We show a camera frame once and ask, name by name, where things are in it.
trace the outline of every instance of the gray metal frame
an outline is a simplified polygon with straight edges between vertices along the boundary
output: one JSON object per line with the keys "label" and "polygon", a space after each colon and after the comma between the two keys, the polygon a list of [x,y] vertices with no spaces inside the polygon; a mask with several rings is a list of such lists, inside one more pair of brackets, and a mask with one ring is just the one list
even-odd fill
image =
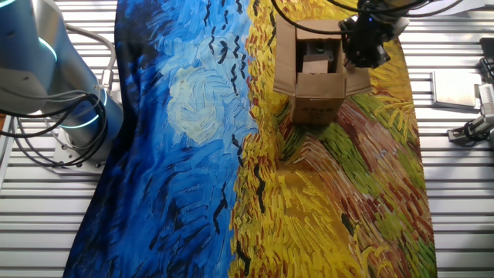
{"label": "gray metal frame", "polygon": [[[10,116],[5,117],[5,122],[2,127],[3,132],[8,132],[10,128],[10,120]],[[0,189],[2,189],[3,177],[7,171],[13,141],[13,138],[0,136]]]}
{"label": "gray metal frame", "polygon": [[[69,24],[113,40],[116,1],[57,3]],[[431,72],[475,72],[482,56],[479,39],[494,37],[492,19],[494,9],[414,19],[401,35],[421,135],[439,277],[494,277],[494,154],[488,142],[469,148],[448,142],[449,128],[477,114],[431,106]],[[72,33],[69,37],[100,78],[110,53],[91,39]],[[117,68],[114,71],[113,88],[118,90]],[[28,132],[44,128],[39,120],[24,124]],[[56,142],[50,136],[32,143],[53,156]],[[0,277],[62,276],[98,178],[57,175],[33,164],[13,144],[0,191]]]}

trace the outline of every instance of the open cardboard box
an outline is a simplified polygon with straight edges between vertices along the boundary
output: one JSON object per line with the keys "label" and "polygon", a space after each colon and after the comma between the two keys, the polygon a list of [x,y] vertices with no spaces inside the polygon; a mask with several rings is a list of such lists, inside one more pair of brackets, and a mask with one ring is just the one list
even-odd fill
{"label": "open cardboard box", "polygon": [[[305,27],[340,31],[337,20],[297,22]],[[347,96],[371,90],[368,69],[345,69],[340,35],[296,29],[276,16],[274,91],[290,97],[295,124],[330,124]]]}

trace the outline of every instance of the blue painted sky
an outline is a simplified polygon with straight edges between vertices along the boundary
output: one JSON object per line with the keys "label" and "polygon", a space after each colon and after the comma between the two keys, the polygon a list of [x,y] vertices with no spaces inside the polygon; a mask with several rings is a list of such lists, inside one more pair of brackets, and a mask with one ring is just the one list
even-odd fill
{"label": "blue painted sky", "polygon": [[125,120],[64,277],[226,277],[248,1],[119,1]]}

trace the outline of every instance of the green brushstroke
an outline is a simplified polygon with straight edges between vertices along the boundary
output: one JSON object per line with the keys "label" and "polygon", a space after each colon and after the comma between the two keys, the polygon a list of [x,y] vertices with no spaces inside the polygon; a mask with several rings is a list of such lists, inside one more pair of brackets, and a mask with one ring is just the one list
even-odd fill
{"label": "green brushstroke", "polygon": [[376,217],[376,227],[384,239],[390,242],[399,239],[401,233],[404,231],[404,227],[402,225],[396,225],[401,221],[397,214],[385,212],[384,214],[375,213],[374,216]]}
{"label": "green brushstroke", "polygon": [[415,144],[415,141],[412,139],[414,135],[410,132],[408,127],[401,127],[402,129],[406,129],[405,132],[407,133],[407,140],[404,139],[404,132],[398,130],[400,117],[395,117],[392,121],[393,124],[390,126],[389,121],[391,119],[391,115],[389,113],[375,113],[376,110],[382,108],[386,105],[386,103],[382,102],[370,93],[360,93],[354,95],[351,97],[351,100],[358,105],[370,119],[377,120],[383,125],[383,127],[386,127],[396,141],[403,145],[406,145],[407,141],[411,144]]}
{"label": "green brushstroke", "polygon": [[422,166],[418,163],[417,159],[410,159],[413,153],[407,150],[408,153],[398,152],[398,160],[401,166],[407,172],[407,176],[410,178],[411,183],[420,189],[425,189],[425,176],[422,171]]}
{"label": "green brushstroke", "polygon": [[[289,117],[289,105],[285,106],[285,109],[275,116],[277,126],[279,126],[286,117]],[[276,141],[278,147],[281,150],[281,161],[288,161],[296,152],[302,147],[305,139],[306,130],[303,127],[293,127],[289,133],[287,139],[280,133],[276,133]]]}
{"label": "green brushstroke", "polygon": [[325,129],[313,128],[311,131],[333,155],[333,158],[343,168],[347,177],[361,194],[379,197],[382,193],[380,183],[371,174],[350,136],[339,124],[332,123]]}
{"label": "green brushstroke", "polygon": [[429,276],[436,277],[438,269],[436,266],[434,243],[425,243],[423,239],[419,239],[418,244],[420,246],[419,254],[422,266],[428,271]]}

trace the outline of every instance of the box flap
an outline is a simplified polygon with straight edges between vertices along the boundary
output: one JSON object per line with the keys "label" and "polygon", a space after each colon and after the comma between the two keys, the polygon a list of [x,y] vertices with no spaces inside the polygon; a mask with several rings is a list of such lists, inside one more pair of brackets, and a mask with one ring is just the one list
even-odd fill
{"label": "box flap", "polygon": [[[297,23],[317,30],[340,31],[337,20],[303,20]],[[341,35],[321,35],[297,29],[296,39],[341,39]]]}
{"label": "box flap", "polygon": [[298,73],[296,97],[345,98],[345,75],[343,73]]}
{"label": "box flap", "polygon": [[347,96],[371,91],[372,86],[369,69],[357,67],[347,69]]}
{"label": "box flap", "polygon": [[343,65],[343,61],[345,58],[345,55],[343,54],[343,46],[340,43],[338,43],[338,50],[334,52],[334,55],[337,55],[336,61],[337,61],[337,73],[345,73],[345,66]]}
{"label": "box flap", "polygon": [[288,96],[295,95],[296,30],[281,16],[276,15],[276,66],[273,90]]}
{"label": "box flap", "polygon": [[328,55],[305,55],[302,73],[327,73],[330,61]]}

